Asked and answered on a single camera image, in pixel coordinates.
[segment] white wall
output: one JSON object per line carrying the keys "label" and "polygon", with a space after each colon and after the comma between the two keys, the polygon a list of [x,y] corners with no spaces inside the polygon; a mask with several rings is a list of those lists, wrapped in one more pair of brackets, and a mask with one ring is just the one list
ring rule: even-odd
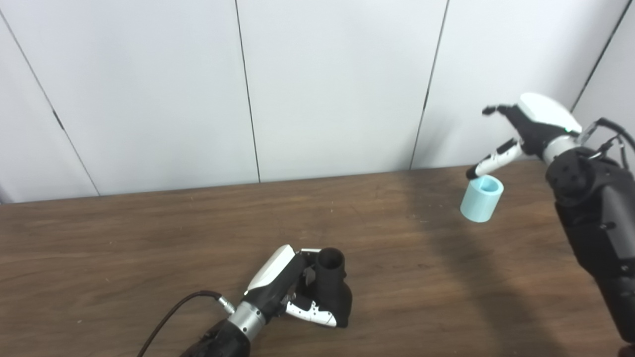
{"label": "white wall", "polygon": [[0,201],[96,194],[0,18]]}
{"label": "white wall", "polygon": [[1,0],[101,194],[258,182],[234,0]]}
{"label": "white wall", "polygon": [[238,5],[263,181],[408,169],[445,0]]}
{"label": "white wall", "polygon": [[[606,117],[635,135],[635,9],[632,5],[573,110],[573,115],[584,127]],[[611,136],[611,131],[600,128],[588,144],[598,147]],[[619,158],[617,150],[613,149],[611,153],[614,158]],[[630,148],[627,153],[631,166],[635,165],[635,154]]]}
{"label": "white wall", "polygon": [[[475,163],[515,135],[481,109],[525,91],[571,106],[626,4],[0,0],[0,10],[97,189],[114,194],[258,182],[258,164],[271,181]],[[0,58],[0,199],[95,194],[14,42]],[[606,102],[604,87],[591,81],[578,116]],[[619,121],[628,111],[598,108]]]}
{"label": "white wall", "polygon": [[535,91],[571,107],[626,0],[451,0],[413,168],[468,165],[517,136],[490,104]]}

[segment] robotic hand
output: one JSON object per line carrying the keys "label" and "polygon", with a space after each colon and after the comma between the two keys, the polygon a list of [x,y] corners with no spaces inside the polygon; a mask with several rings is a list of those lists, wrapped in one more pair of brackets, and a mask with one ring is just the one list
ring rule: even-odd
{"label": "robotic hand", "polygon": [[[251,341],[259,331],[273,317],[285,312],[327,327],[346,327],[352,294],[344,283],[345,277],[344,255],[339,250],[301,249],[294,252],[290,245],[283,245],[256,273],[237,308],[234,309],[218,293],[199,294],[214,296],[230,316],[209,329],[181,357],[247,357]],[[163,323],[187,299],[168,313],[138,357],[143,355]]]}
{"label": "robotic hand", "polygon": [[[559,103],[538,94],[521,95],[516,105],[487,107],[498,111],[520,135],[468,169],[468,179],[510,163],[520,154],[537,155],[546,165],[546,179],[556,198],[556,211],[578,263],[593,276],[617,330],[635,344],[635,181],[625,159],[619,125],[599,119],[582,127]],[[616,135],[598,150],[583,147],[598,126]],[[622,166],[606,157],[617,140]]]}

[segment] light blue cup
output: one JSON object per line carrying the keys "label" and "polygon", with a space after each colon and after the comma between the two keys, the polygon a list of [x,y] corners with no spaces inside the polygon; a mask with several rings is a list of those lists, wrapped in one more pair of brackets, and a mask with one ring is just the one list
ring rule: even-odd
{"label": "light blue cup", "polygon": [[473,222],[489,221],[503,189],[503,183],[489,175],[471,180],[461,202],[461,213]]}

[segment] wooden table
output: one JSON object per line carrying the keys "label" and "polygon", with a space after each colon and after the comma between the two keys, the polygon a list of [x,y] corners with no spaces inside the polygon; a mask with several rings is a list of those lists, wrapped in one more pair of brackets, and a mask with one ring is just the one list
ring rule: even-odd
{"label": "wooden table", "polygon": [[[0,206],[3,356],[135,356],[188,293],[237,302],[283,245],[346,256],[350,325],[283,316],[252,356],[615,356],[538,162],[497,177],[492,219],[458,207],[465,168]],[[178,356],[224,317],[197,298],[147,356]]]}

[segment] black cable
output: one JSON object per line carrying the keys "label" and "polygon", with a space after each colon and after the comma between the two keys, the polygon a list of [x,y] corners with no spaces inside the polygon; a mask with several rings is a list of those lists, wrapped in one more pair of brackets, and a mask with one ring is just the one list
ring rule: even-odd
{"label": "black cable", "polygon": [[605,128],[609,128],[613,130],[614,132],[616,132],[621,137],[624,137],[626,142],[628,142],[631,148],[635,151],[635,140],[633,140],[633,137],[631,136],[631,134],[626,132],[626,129],[624,129],[617,123],[610,121],[609,119],[606,119],[606,118],[599,118],[596,121],[596,124],[598,126],[604,126]]}
{"label": "black cable", "polygon": [[154,328],[154,331],[152,331],[152,333],[150,334],[150,337],[148,337],[148,339],[145,341],[144,346],[141,347],[141,351],[139,351],[139,353],[137,354],[137,357],[142,357],[144,355],[145,350],[148,349],[148,347],[150,346],[150,343],[152,343],[152,340],[154,340],[154,338],[156,337],[157,333],[159,333],[159,331],[161,330],[163,325],[165,325],[165,323],[168,321],[168,319],[172,315],[174,315],[174,313],[178,310],[178,308],[181,307],[186,302],[188,302],[188,301],[192,300],[193,298],[197,297],[197,296],[211,296],[214,299],[218,300],[223,295],[221,295],[221,294],[219,294],[217,292],[209,291],[209,290],[201,290],[200,292],[191,293],[190,295],[188,295],[188,296],[184,297],[183,299],[181,299],[181,301],[177,302],[177,304],[174,305],[174,307],[172,307],[170,309],[170,311],[168,311],[168,314],[166,314],[165,317],[163,318],[163,320],[161,320],[161,322],[159,322],[157,327]]}

